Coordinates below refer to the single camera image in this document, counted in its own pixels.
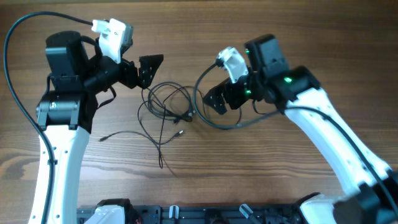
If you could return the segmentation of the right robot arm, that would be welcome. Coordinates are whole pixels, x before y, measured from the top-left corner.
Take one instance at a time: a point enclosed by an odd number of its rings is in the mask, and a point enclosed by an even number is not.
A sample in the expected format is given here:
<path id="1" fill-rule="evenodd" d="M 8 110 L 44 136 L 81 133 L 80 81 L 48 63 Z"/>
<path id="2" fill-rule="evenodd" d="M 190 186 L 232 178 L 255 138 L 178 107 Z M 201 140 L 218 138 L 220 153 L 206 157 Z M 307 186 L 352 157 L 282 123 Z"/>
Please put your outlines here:
<path id="1" fill-rule="evenodd" d="M 397 172 L 360 140 L 334 109 L 311 71 L 290 68 L 276 37 L 245 43 L 245 53 L 227 47 L 215 66 L 228 78 L 203 98 L 217 113 L 264 101 L 296 124 L 333 169 L 343 195 L 315 193 L 298 203 L 305 223 L 393 223 L 397 221 Z"/>

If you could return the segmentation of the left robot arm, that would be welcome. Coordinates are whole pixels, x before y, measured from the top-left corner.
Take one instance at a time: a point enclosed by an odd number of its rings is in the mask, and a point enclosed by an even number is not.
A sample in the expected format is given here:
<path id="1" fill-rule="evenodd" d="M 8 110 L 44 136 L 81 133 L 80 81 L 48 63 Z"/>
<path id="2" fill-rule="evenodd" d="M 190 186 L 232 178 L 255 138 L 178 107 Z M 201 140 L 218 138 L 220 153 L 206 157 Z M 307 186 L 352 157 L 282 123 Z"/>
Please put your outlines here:
<path id="1" fill-rule="evenodd" d="M 39 173 L 29 223 L 74 223 L 81 163 L 99 103 L 96 96 L 115 83 L 146 89 L 164 60 L 162 54 L 139 58 L 141 66 L 105 55 L 97 41 L 76 31 L 46 40 L 50 65 L 46 90 L 36 109 L 40 137 Z"/>

